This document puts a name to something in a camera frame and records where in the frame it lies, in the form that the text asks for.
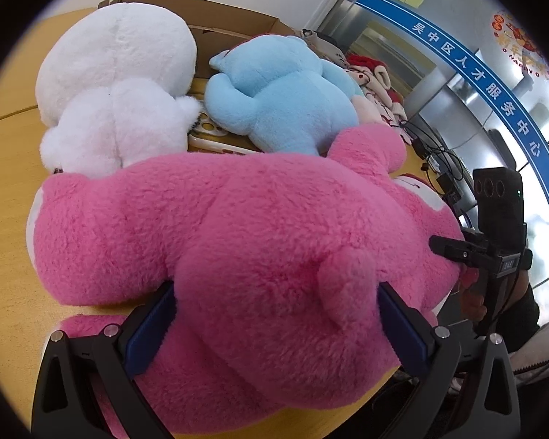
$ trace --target pink plush ear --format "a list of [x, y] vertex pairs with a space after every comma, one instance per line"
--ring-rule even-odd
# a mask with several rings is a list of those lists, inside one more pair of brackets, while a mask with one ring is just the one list
[[329, 255], [317, 273], [323, 308], [340, 328], [353, 328], [376, 303], [376, 263], [363, 249], [344, 247]]
[[341, 131], [327, 156], [363, 176], [388, 176], [403, 165], [407, 149], [389, 125], [366, 124]]

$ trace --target black sleeve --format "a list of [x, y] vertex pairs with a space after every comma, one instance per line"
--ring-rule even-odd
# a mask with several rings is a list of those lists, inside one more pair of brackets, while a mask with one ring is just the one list
[[537, 333], [539, 329], [537, 321], [539, 321], [539, 306], [534, 301], [533, 289], [529, 285], [524, 296], [499, 317], [496, 333], [502, 335], [508, 352], [512, 353]]

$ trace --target metal screw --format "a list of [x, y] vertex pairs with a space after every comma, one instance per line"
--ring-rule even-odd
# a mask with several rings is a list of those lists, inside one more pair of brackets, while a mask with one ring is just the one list
[[502, 343], [502, 336], [499, 334], [490, 334], [490, 342], [494, 345], [500, 345]]
[[106, 337], [114, 337], [118, 334], [119, 331], [120, 327], [118, 327], [116, 324], [109, 324], [106, 325], [106, 327], [104, 328], [104, 335]]
[[449, 329], [447, 327], [442, 327], [439, 325], [439, 327], [435, 327], [434, 332], [439, 338], [449, 337]]
[[63, 338], [63, 332], [61, 330], [55, 330], [51, 334], [51, 342], [59, 342]]

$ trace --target stuffed animal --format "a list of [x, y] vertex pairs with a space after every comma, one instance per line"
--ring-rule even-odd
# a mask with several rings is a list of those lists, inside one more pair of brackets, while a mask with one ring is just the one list
[[330, 60], [337, 66], [340, 66], [342, 69], [348, 69], [349, 65], [346, 60], [346, 56], [338, 48], [338, 43], [331, 38], [322, 33], [317, 33], [313, 30], [301, 30], [301, 38], [305, 40], [307, 45], [315, 48], [320, 54], [324, 55], [325, 58]]
[[358, 124], [350, 99], [362, 91], [301, 38], [258, 36], [209, 64], [222, 73], [205, 88], [209, 116], [262, 151], [325, 153], [340, 130]]
[[[360, 122], [383, 121], [395, 127], [403, 140], [410, 144], [412, 141], [410, 136], [402, 128], [398, 128], [407, 121], [407, 114], [401, 104], [402, 99], [391, 88], [391, 78], [384, 63], [355, 54], [348, 56], [348, 62], [350, 63], [348, 73], [362, 88], [366, 99], [374, 105], [372, 108], [363, 101], [354, 102]], [[361, 115], [363, 107], [369, 113], [366, 120], [364, 120], [365, 116]]]
[[[379, 282], [434, 321], [460, 272], [429, 249], [432, 234], [463, 238], [448, 206], [414, 177], [389, 177], [405, 158], [390, 127], [368, 124], [342, 131], [327, 158], [187, 153], [104, 179], [52, 175], [31, 209], [29, 254], [63, 304], [123, 302], [174, 280], [176, 320], [136, 379], [172, 432], [336, 408], [397, 365]], [[121, 319], [63, 329], [109, 322]]]
[[50, 127], [42, 163], [103, 177], [186, 151], [199, 114], [199, 103], [184, 96], [196, 54], [185, 21], [159, 6], [116, 3], [78, 21], [38, 72], [38, 108]]

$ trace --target white plush toy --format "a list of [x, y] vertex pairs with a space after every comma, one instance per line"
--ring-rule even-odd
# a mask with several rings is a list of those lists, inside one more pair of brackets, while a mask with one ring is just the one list
[[187, 150], [199, 103], [185, 96], [197, 48], [185, 21], [155, 5], [115, 3], [73, 25], [36, 84], [51, 171], [88, 177]]

